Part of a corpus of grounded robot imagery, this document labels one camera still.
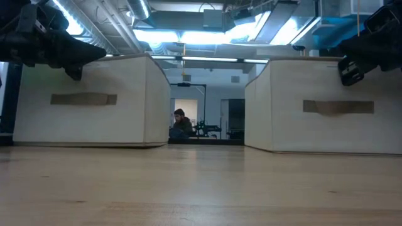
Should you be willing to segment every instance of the storage box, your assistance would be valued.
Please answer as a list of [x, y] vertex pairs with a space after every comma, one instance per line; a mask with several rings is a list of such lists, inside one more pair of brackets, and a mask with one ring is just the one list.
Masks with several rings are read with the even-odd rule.
[[402, 73], [342, 86], [339, 59], [270, 61], [246, 86], [245, 143], [269, 151], [402, 154]]
[[168, 141], [170, 84], [148, 54], [86, 65], [82, 80], [47, 65], [24, 67], [16, 144], [159, 146]]

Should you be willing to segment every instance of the white wall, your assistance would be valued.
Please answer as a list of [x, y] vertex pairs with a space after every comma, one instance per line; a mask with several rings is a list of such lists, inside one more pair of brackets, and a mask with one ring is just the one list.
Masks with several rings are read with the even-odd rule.
[[189, 118], [193, 124], [196, 125], [198, 119], [198, 100], [188, 99], [175, 99], [175, 110], [182, 109], [185, 116]]
[[[204, 96], [195, 87], [171, 86], [171, 98], [197, 99], [198, 120], [204, 119]], [[206, 123], [208, 125], [220, 124], [220, 103], [226, 99], [244, 99], [244, 87], [240, 86], [207, 86]]]

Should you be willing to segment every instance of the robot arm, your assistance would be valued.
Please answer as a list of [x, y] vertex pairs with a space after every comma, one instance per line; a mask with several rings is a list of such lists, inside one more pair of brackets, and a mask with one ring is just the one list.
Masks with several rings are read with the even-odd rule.
[[29, 67], [39, 63], [64, 68], [68, 76], [80, 80], [82, 67], [106, 56], [106, 51], [70, 36], [66, 32], [68, 21], [62, 12], [46, 6], [46, 2], [3, 1], [0, 61], [20, 62]]
[[338, 64], [345, 86], [362, 80], [378, 66], [384, 72], [402, 67], [402, 1], [381, 7], [366, 20], [364, 28], [360, 36], [344, 40], [338, 46], [346, 56]]

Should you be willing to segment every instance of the ceiling light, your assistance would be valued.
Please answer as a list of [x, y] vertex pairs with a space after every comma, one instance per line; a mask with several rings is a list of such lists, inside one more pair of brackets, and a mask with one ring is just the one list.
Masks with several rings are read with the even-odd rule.
[[248, 41], [255, 40], [258, 33], [263, 28], [266, 20], [269, 18], [271, 11], [267, 11], [265, 13], [259, 14], [256, 16], [256, 26], [254, 30], [250, 33]]
[[183, 60], [199, 60], [210, 62], [237, 62], [236, 58], [215, 58], [215, 57], [198, 57], [198, 56], [183, 56]]
[[263, 64], [263, 63], [268, 63], [269, 60], [257, 60], [257, 59], [244, 59], [244, 63], [258, 63], [258, 64]]
[[134, 30], [134, 34], [139, 41], [148, 43], [178, 42], [178, 36], [175, 31]]
[[186, 31], [181, 38], [181, 42], [194, 45], [219, 45], [230, 43], [231, 39], [221, 32]]
[[290, 44], [294, 45], [300, 38], [303, 38], [318, 22], [320, 22], [321, 17], [317, 17], [314, 21], [308, 25], [299, 35], [297, 35], [293, 40], [291, 40]]
[[154, 60], [175, 60], [175, 56], [152, 56]]
[[68, 20], [69, 26], [67, 28], [67, 32], [70, 35], [81, 35], [84, 32], [83, 27], [78, 24], [78, 22], [68, 13], [68, 11], [57, 1], [53, 0], [59, 10], [63, 13], [63, 15]]

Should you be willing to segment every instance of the person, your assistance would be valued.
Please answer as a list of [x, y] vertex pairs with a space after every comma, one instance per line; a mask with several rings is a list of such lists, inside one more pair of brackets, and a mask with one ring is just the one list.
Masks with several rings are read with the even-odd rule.
[[188, 138], [193, 132], [193, 126], [190, 119], [185, 117], [185, 113], [182, 109], [177, 109], [174, 112], [175, 123], [170, 130], [169, 135], [171, 138]]

